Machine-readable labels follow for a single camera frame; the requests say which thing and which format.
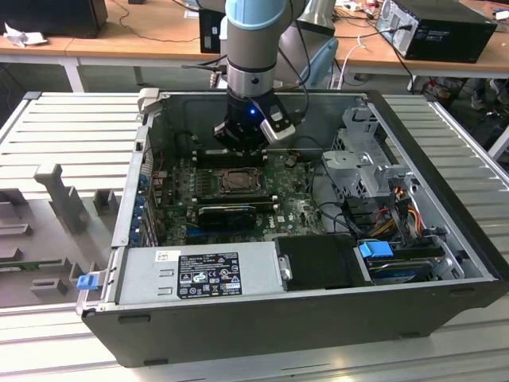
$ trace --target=warning label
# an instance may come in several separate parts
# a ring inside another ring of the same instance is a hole
[[[182,255],[178,260],[177,296],[205,298],[242,294],[239,254]]]

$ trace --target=metal bracket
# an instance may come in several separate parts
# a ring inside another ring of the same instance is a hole
[[[149,114],[157,109],[159,88],[144,88],[138,95],[138,110],[142,114]]]
[[[343,113],[344,125],[355,132],[376,132],[379,121],[368,107],[351,107]]]
[[[292,268],[289,265],[289,258],[287,255],[278,257],[279,274],[283,281],[290,281],[293,278]]]

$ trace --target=gray metal panel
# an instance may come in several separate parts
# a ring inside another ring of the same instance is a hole
[[[171,251],[172,261],[155,261],[157,251]],[[277,294],[283,292],[276,269],[273,241],[265,243],[189,245],[186,247],[134,248],[129,250],[122,280],[119,303],[145,304],[150,302],[180,301],[177,297],[178,257],[237,252],[243,295]],[[161,294],[160,289],[173,288],[172,294]]]
[[[91,197],[96,189],[122,195],[141,125],[135,94],[44,93],[27,102],[12,128],[5,129],[0,188],[19,188],[27,200],[47,198],[33,175],[40,164],[58,163],[64,184],[76,187],[80,196]]]
[[[0,356],[10,360],[0,366],[0,376],[30,382],[507,381],[508,322],[509,298],[501,298],[488,308],[459,314],[427,338],[128,369],[118,366],[71,309],[27,310],[0,314]],[[38,357],[22,357],[35,349]]]
[[[92,198],[97,189],[112,189],[117,198],[123,194],[135,136],[141,126],[136,101],[132,93],[45,93],[39,99],[20,103],[0,130],[0,189],[20,189],[29,203],[15,208],[19,218],[4,218],[0,226],[28,224],[32,235],[3,236],[1,249],[19,248],[23,262],[68,259],[85,272],[92,263],[106,266],[116,215],[98,216]],[[115,113],[130,121],[105,122],[100,107],[96,113],[91,112],[95,106],[107,107],[107,114]],[[53,122],[53,117],[62,115],[69,115],[68,120]],[[73,122],[80,115],[96,121]],[[41,116],[48,122],[27,122]],[[33,179],[39,165],[51,163],[62,165],[64,185],[76,187],[83,199],[81,218],[87,227],[79,235],[69,234],[51,208],[46,188]],[[69,271],[43,275],[41,270],[1,273],[0,289],[10,292],[0,294],[0,306],[75,302],[77,290],[69,275]],[[54,277],[67,286],[65,296],[38,298],[30,292],[33,279]]]
[[[385,98],[493,244],[502,254],[509,254],[507,175],[435,103],[420,96]],[[430,115],[434,115],[432,122],[427,120]],[[403,163],[394,143],[388,140],[387,145]]]

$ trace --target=black cable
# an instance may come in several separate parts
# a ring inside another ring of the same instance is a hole
[[[341,9],[337,9],[336,11],[340,15],[341,18],[345,18],[345,19],[351,18],[352,20],[367,20],[366,18],[360,18],[359,16],[352,16],[350,14],[347,14],[346,11],[341,10]]]
[[[332,179],[331,177],[331,174],[329,173],[328,171],[328,168],[327,166],[322,162],[321,163],[322,166],[324,167],[324,170],[325,170],[325,175],[327,175],[328,179],[331,181],[332,185],[336,188],[336,189],[339,189],[339,187],[337,186],[337,184],[334,182],[334,179]],[[357,225],[349,220],[347,217],[344,218],[344,221],[346,222],[346,225],[353,231],[357,234],[357,236],[359,238],[363,238],[363,237],[371,237],[369,234],[367,234],[366,232],[364,232],[362,229],[360,229],[359,227],[357,227]]]
[[[394,47],[394,36],[396,35],[396,30],[392,33],[392,37],[390,38],[390,45],[392,46],[392,49],[394,50],[394,53],[396,54],[396,57],[398,58],[399,62],[401,63],[401,65],[403,66],[403,68],[405,68],[406,72],[409,74],[410,76],[410,93],[412,93],[412,95],[414,94],[414,75],[412,74],[412,72],[406,67],[405,63],[403,62],[403,60],[401,59],[401,57],[399,56],[399,52],[398,50]]]
[[[292,14],[293,14],[293,0],[289,0],[289,7],[292,10]],[[302,47],[304,48],[304,53],[305,53],[305,59],[308,61],[308,71],[305,74],[305,79],[303,82],[303,84],[305,84],[306,82],[308,82],[309,76],[311,76],[311,60],[309,59],[308,47],[306,46],[304,36],[302,35],[301,25],[298,23],[298,21],[295,21],[295,26],[299,33],[299,37],[301,38]]]
[[[183,69],[201,69],[201,70],[208,70],[210,72],[217,72],[219,68],[216,66],[203,66],[203,65],[182,65],[181,68]]]
[[[321,145],[320,143],[318,143],[316,141],[315,138],[313,138],[311,135],[299,135],[298,137],[296,137],[293,142],[292,142],[292,146],[295,146],[295,143],[297,143],[298,141],[300,141],[301,139],[309,139],[311,142],[313,142],[315,145],[317,145],[318,147],[320,147],[323,151],[327,151],[327,149]]]
[[[212,64],[217,64],[218,62],[220,62],[221,60],[225,59],[226,58],[226,54],[221,56],[220,58],[216,58],[215,60],[212,60],[212,61],[207,61],[207,62],[204,62],[202,64],[198,64],[200,66],[207,66],[207,65],[212,65]]]
[[[338,214],[337,214],[336,216],[334,216],[334,217],[337,219],[339,216],[342,216],[342,215],[343,215],[343,213],[341,213],[341,212],[340,212],[340,213],[338,213]],[[337,232],[337,230],[336,230],[336,222],[334,222],[334,233],[336,233],[336,232]]]
[[[192,38],[191,40],[162,40],[160,38],[142,36],[141,34],[136,32],[131,26],[124,24],[124,18],[128,18],[129,17],[130,11],[125,6],[122,6],[121,4],[119,4],[116,0],[112,0],[112,2],[114,2],[117,6],[122,8],[124,10],[124,12],[126,12],[126,14],[121,16],[120,19],[119,19],[120,26],[122,26],[124,29],[128,29],[129,31],[131,31],[132,34],[135,35],[136,37],[142,38],[144,40],[159,41],[159,42],[191,42],[191,41],[195,41],[195,40],[199,40],[200,39],[199,37],[195,37],[195,38]]]
[[[190,10],[191,12],[196,12],[196,10],[194,10],[193,8],[191,8],[190,6],[186,6],[184,3],[182,2],[178,2],[177,0],[172,0],[172,2],[174,2],[175,4],[177,4],[178,6],[181,6],[182,8],[185,8],[187,10]]]
[[[340,67],[340,63],[338,62],[338,60],[335,58],[334,59],[334,62],[336,62],[336,67],[337,67],[337,70],[339,70],[340,74],[341,74],[341,67]],[[368,80],[365,80],[363,83],[361,84],[350,84],[349,82],[346,81],[346,79],[344,78],[343,76],[343,82],[346,83],[346,85],[350,85],[350,86],[363,86],[366,82],[368,82]]]
[[[322,161],[318,161],[318,163],[315,165],[315,168],[313,170],[313,175],[311,176],[311,180],[309,181],[309,198],[311,199],[311,202],[315,206],[316,209],[320,210],[321,214],[330,220],[342,225],[345,228],[349,228],[346,223],[344,223],[341,220],[336,219],[334,216],[329,215],[328,213],[324,212],[324,210],[320,209],[317,202],[315,201],[315,198],[313,196],[313,183],[315,182],[315,176],[317,175],[318,167],[320,165],[324,165]]]
[[[371,36],[376,36],[377,34],[382,34],[382,33],[385,33],[385,32],[389,32],[388,30],[379,30],[378,32],[373,32],[373,33],[369,33],[369,34],[361,34],[359,37],[360,38],[365,38],[365,37],[371,37]],[[335,38],[357,38],[357,36],[334,36]]]
[[[333,78],[334,78],[334,64],[331,65],[331,79],[328,81],[327,89],[331,88],[331,86],[332,86],[332,79]]]
[[[348,24],[353,25],[353,26],[356,26],[356,27],[358,27],[358,28],[369,28],[369,27],[371,27],[371,25],[369,25],[369,22],[367,22],[367,21],[366,21],[366,20],[367,20],[367,18],[359,18],[359,20],[365,20],[365,21],[366,21],[366,23],[367,23],[368,25],[359,25],[359,24],[356,24],[356,23],[351,22],[351,21],[350,21],[350,20],[348,20],[348,19],[349,19],[349,18],[344,18],[344,20],[345,20]]]
[[[290,62],[289,58],[285,55],[285,53],[282,51],[282,49],[278,48],[278,51],[279,51],[279,54],[281,54],[281,57],[283,57],[283,60],[285,60],[285,62],[290,67],[290,69],[292,69],[293,73],[295,73],[295,75],[297,76],[297,78],[299,80],[299,85],[302,86],[302,91],[304,92],[304,97],[305,97],[305,106],[304,106],[304,110],[301,112],[301,117],[304,118],[305,114],[308,112],[308,109],[309,109],[309,94],[308,94],[308,89],[305,86],[305,82],[302,79],[301,75],[298,73],[296,68],[292,65],[292,63]]]

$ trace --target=computer case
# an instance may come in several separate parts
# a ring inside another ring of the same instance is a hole
[[[107,17],[104,0],[16,0],[2,3],[0,29],[95,38]]]
[[[407,60],[475,63],[496,22],[453,0],[385,0],[376,22],[382,35]]]

